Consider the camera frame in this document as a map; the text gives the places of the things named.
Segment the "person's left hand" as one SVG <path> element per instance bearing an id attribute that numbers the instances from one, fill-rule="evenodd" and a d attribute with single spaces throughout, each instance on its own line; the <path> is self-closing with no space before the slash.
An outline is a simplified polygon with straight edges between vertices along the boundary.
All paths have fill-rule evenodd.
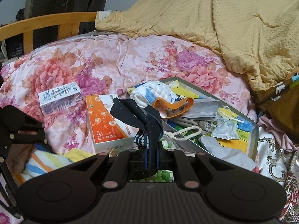
<path id="1" fill-rule="evenodd" d="M 35 150 L 36 148 L 33 144 L 12 145 L 6 159 L 10 173 L 12 175 L 22 173 Z"/>

